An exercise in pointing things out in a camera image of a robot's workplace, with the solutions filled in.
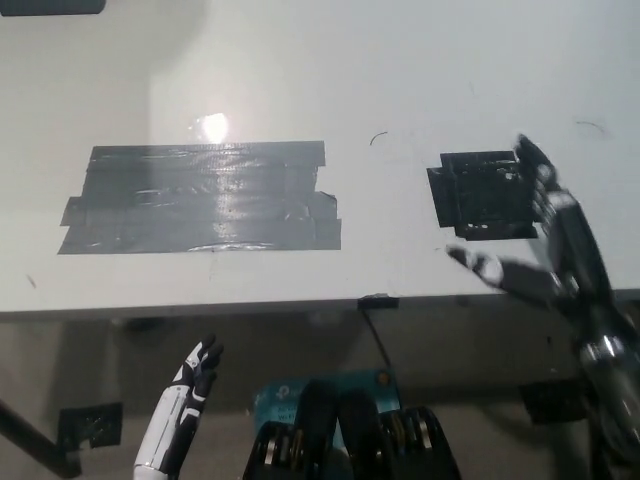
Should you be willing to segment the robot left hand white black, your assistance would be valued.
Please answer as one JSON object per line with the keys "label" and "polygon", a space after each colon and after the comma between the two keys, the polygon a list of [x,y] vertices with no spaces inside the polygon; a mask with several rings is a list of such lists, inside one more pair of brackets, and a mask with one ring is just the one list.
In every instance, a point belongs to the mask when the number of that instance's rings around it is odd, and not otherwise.
{"label": "robot left hand white black", "polygon": [[177,479],[217,378],[224,347],[210,335],[193,348],[164,389],[141,442],[134,480]]}

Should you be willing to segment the robot right hand white black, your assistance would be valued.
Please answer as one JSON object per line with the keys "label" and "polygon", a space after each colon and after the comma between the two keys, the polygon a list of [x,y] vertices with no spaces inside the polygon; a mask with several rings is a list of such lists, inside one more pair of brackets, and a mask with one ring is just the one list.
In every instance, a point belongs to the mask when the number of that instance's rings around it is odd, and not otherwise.
{"label": "robot right hand white black", "polygon": [[568,319],[581,345],[620,354],[639,344],[639,332],[616,306],[600,249],[581,204],[561,185],[557,169],[526,135],[514,153],[532,183],[531,204],[541,220],[551,267],[449,245],[447,255],[486,285]]}

